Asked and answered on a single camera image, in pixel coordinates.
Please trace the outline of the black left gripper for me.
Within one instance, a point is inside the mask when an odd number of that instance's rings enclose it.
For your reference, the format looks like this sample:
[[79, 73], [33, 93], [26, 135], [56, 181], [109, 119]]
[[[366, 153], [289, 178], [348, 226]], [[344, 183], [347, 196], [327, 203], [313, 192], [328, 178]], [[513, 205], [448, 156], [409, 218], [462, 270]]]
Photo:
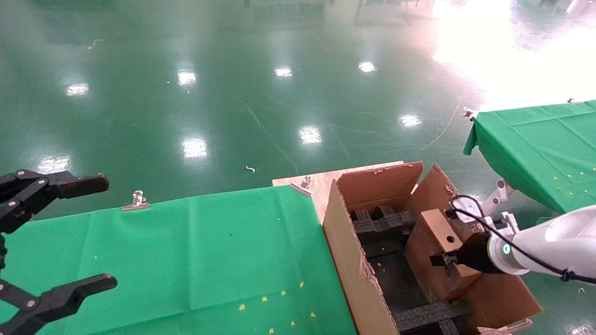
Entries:
[[[0, 230], [11, 234], [56, 199], [74, 199], [107, 191], [110, 181], [102, 174], [77, 177], [68, 171], [41, 174], [17, 170], [0, 178]], [[6, 240], [0, 234], [0, 270], [6, 267]], [[108, 274], [90, 276], [34, 296], [1, 280], [0, 299], [18, 309], [2, 323], [3, 335], [35, 335], [47, 324], [74, 315], [90, 295], [112, 290], [117, 279]]]

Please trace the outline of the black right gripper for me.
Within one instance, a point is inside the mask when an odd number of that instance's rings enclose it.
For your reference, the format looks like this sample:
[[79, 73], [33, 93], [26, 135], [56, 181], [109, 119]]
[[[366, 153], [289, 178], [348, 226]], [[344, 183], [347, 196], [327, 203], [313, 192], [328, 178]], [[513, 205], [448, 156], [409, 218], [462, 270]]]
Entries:
[[482, 273], [494, 273], [494, 264], [490, 260], [488, 244], [489, 232], [473, 233], [456, 252], [436, 253], [429, 256], [431, 265], [442, 267], [447, 276], [457, 265], [465, 265]]

